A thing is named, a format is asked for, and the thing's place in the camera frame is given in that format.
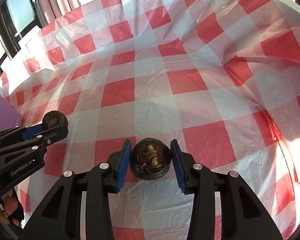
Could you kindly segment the left hand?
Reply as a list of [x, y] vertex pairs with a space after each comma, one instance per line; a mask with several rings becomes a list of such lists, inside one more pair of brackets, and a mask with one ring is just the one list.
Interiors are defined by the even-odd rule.
[[0, 223], [21, 227], [21, 222], [24, 219], [23, 206], [19, 202], [15, 189], [9, 190], [0, 198]]

